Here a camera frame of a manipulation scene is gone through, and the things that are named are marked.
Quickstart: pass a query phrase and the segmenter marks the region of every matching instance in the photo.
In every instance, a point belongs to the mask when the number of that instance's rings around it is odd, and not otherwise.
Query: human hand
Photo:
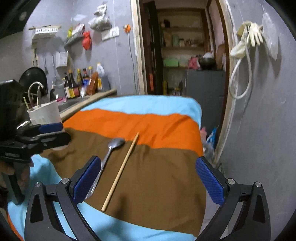
[[[34,163],[30,162],[23,170],[21,174],[21,179],[17,181],[18,185],[21,189],[26,189],[29,180],[30,180],[30,167],[34,167]],[[6,183],[3,181],[2,173],[6,175],[13,175],[15,173],[15,170],[12,166],[7,164],[6,162],[0,161],[0,186],[6,188]]]

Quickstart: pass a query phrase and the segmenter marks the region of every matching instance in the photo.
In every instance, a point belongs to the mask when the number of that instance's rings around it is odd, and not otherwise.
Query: doorway
[[[195,99],[214,147],[224,120],[229,49],[219,0],[139,0],[147,94]],[[209,53],[213,66],[201,66]]]

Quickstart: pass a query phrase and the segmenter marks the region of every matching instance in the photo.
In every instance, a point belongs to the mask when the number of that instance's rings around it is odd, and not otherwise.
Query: gray refrigerator
[[[202,108],[202,123],[208,134],[218,127],[221,119],[225,72],[223,70],[193,70],[187,71],[184,83],[185,96],[195,99]]]

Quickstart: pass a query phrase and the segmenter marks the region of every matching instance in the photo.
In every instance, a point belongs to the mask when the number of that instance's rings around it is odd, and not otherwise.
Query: blue gripper pad
[[[222,206],[225,200],[223,187],[201,157],[196,160],[195,170],[213,202]]]
[[[78,169],[71,177],[69,193],[73,202],[77,205],[85,200],[85,197],[93,185],[101,170],[101,159],[92,156],[82,169]]]
[[[46,133],[61,131],[62,129],[63,129],[63,124],[58,122],[58,123],[41,125],[39,127],[39,132],[40,134],[46,134]]]

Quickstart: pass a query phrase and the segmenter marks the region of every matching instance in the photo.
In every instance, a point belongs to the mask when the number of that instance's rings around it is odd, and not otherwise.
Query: white cup
[[[30,117],[30,121],[33,125],[37,125],[37,124],[46,125],[46,124],[52,124],[52,123],[58,123],[58,122],[62,123],[56,100],[46,104],[42,104],[39,107],[34,106],[32,109],[28,110],[28,114]],[[52,149],[63,150],[67,146],[68,145],[60,146]]]

